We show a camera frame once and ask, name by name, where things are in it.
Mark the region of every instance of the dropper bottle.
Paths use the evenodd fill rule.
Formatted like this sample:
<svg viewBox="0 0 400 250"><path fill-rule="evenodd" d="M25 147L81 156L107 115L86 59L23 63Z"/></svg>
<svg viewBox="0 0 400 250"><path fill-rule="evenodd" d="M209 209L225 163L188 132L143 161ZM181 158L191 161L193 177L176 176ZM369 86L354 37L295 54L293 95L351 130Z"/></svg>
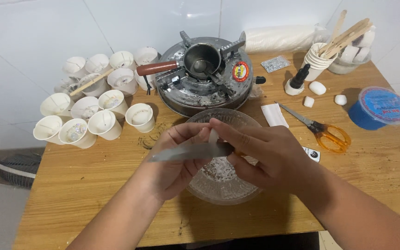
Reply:
<svg viewBox="0 0 400 250"><path fill-rule="evenodd" d="M286 82L285 85L285 92L286 94L289 94L291 96L298 95L302 93L302 91L305 89L305 85L303 84L303 81L305 78L308 76L308 70L310 68L310 64L305 64L305 66L299 71L297 71L297 74L292 77L291 79Z"/></svg>

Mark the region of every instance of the sequin packet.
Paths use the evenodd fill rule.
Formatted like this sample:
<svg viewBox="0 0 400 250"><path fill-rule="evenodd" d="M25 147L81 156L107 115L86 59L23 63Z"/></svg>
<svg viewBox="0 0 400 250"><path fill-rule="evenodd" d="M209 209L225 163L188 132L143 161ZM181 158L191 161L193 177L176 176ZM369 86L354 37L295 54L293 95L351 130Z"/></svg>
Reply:
<svg viewBox="0 0 400 250"><path fill-rule="evenodd" d="M277 56L273 59L262 62L262 66L268 73L279 70L289 65L291 65L291 63L286 60L284 56Z"/></svg>

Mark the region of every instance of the glass bowl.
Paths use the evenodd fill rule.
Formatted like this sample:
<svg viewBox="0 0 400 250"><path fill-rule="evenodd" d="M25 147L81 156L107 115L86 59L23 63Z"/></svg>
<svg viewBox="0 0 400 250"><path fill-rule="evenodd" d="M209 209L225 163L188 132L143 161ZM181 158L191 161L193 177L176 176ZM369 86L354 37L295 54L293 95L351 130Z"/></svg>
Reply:
<svg viewBox="0 0 400 250"><path fill-rule="evenodd" d="M205 110L186 122L209 122L213 117L236 129L243 126L261 127L253 118L233 109ZM253 165L257 163L257 160L250 156L245 156L245 159ZM258 187L238 178L226 157L215 157L201 168L187 190L204 201L219 205L246 202L261 192Z"/></svg>

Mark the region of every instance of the metal saucepan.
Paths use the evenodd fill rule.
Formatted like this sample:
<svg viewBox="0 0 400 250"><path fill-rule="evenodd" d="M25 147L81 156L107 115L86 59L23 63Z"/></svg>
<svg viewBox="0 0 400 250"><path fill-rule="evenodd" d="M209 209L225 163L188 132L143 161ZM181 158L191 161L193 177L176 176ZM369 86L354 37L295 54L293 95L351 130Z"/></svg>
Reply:
<svg viewBox="0 0 400 250"><path fill-rule="evenodd" d="M197 43L189 47L183 61L167 61L137 67L139 76L185 67L186 71L196 78L206 78L219 69L222 58L220 52L212 45Z"/></svg>

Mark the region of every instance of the red label sticker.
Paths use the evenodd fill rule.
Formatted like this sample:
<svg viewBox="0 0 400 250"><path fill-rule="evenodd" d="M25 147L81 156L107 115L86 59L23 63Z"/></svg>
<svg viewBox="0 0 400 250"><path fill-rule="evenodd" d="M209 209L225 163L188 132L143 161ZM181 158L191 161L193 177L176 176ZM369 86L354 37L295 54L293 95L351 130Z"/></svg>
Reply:
<svg viewBox="0 0 400 250"><path fill-rule="evenodd" d="M245 81L246 78L248 78L248 75L249 75L249 67L243 61L238 62L232 69L232 76L234 77L234 80L236 80L237 82Z"/></svg>

